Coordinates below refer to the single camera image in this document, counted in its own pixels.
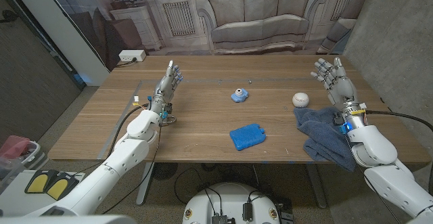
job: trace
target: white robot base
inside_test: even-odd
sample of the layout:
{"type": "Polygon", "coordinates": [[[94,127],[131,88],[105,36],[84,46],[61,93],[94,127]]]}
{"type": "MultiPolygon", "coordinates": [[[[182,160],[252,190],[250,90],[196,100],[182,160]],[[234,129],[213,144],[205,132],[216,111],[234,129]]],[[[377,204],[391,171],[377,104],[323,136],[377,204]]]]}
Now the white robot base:
{"type": "MultiPolygon", "coordinates": [[[[206,189],[216,214],[219,215],[221,209],[223,216],[227,215],[228,219],[234,218],[236,223],[245,223],[242,218],[243,205],[247,203],[248,195],[257,189],[242,183],[217,183],[210,188],[221,195],[222,203],[218,194],[209,188],[206,189]]],[[[196,194],[185,207],[182,224],[211,224],[214,212],[209,198],[204,190],[196,194]]],[[[255,200],[252,201],[252,220],[247,223],[279,223],[275,205],[268,197],[260,192],[254,192],[250,199],[255,200]]]]}

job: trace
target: baseball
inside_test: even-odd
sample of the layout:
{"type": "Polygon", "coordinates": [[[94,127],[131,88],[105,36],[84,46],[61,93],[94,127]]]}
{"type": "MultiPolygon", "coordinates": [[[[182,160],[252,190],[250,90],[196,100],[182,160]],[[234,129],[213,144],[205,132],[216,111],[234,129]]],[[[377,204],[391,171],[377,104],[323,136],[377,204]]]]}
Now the baseball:
{"type": "Polygon", "coordinates": [[[293,96],[292,102],[297,108],[304,108],[309,104],[310,99],[306,93],[296,93],[293,96]]]}

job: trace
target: power strip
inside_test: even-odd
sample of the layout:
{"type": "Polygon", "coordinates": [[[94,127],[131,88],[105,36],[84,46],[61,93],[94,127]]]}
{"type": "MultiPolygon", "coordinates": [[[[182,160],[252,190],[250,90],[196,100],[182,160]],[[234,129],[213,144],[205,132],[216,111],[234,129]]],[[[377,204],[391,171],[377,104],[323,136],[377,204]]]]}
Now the power strip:
{"type": "Polygon", "coordinates": [[[144,50],[123,50],[120,52],[119,57],[122,62],[130,62],[134,58],[137,58],[138,62],[142,62],[146,57],[146,52],[144,50]]]}

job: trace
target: wooden table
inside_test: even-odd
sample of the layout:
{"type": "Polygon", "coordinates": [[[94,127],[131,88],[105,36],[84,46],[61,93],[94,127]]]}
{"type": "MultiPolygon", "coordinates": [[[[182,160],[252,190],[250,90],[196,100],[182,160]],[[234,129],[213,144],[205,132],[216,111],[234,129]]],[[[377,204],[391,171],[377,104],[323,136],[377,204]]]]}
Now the wooden table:
{"type": "MultiPolygon", "coordinates": [[[[309,163],[302,149],[307,136],[296,128],[292,96],[305,92],[309,107],[331,106],[322,84],[310,76],[315,55],[155,56],[133,66],[116,68],[75,118],[48,156],[53,160],[103,160],[119,118],[133,108],[131,97],[145,103],[164,76],[169,60],[178,64],[184,81],[173,103],[177,122],[162,128],[156,162],[309,163]],[[234,103],[230,95],[245,88],[250,96],[234,103]],[[263,143],[237,151],[229,132],[251,123],[265,129],[263,143]]],[[[362,76],[342,58],[359,99],[370,110],[388,110],[362,76]]],[[[138,112],[133,114],[120,132],[138,112]]],[[[393,116],[369,115],[368,121],[396,146],[405,164],[427,164],[430,156],[393,116]]],[[[153,151],[146,161],[151,161],[153,151]]]]}

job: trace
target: robotic arm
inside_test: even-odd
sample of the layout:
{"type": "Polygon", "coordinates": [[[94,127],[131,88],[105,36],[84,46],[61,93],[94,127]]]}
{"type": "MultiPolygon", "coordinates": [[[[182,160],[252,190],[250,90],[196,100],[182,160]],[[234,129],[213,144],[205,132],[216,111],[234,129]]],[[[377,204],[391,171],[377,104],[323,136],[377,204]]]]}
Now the robotic arm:
{"type": "Polygon", "coordinates": [[[157,129],[170,107],[168,103],[182,79],[178,66],[173,66],[173,61],[170,61],[165,76],[155,87],[147,110],[141,111],[140,115],[129,123],[127,133],[116,142],[112,154],[67,196],[26,217],[94,213],[117,181],[149,153],[149,145],[156,140],[157,129]]]}
{"type": "Polygon", "coordinates": [[[323,83],[329,100],[341,111],[353,157],[367,168],[368,186],[413,217],[411,223],[433,222],[433,196],[415,182],[412,172],[397,158],[394,145],[376,126],[367,124],[366,106],[359,103],[340,58],[335,58],[334,65],[319,59],[315,66],[318,72],[311,75],[323,83]]]}

